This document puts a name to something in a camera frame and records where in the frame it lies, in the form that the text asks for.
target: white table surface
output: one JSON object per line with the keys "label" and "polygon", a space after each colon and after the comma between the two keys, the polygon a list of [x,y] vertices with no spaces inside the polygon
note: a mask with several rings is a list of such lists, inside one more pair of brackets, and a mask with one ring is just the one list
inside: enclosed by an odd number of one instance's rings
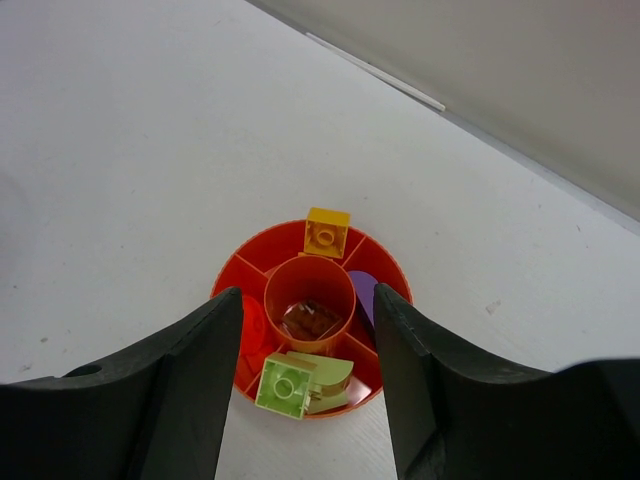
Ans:
{"label": "white table surface", "polygon": [[[640,355],[635,233],[241,0],[4,0],[0,51],[3,382],[175,322],[310,206],[494,353]],[[293,423],[234,393],[218,478],[393,477],[382,397]]]}

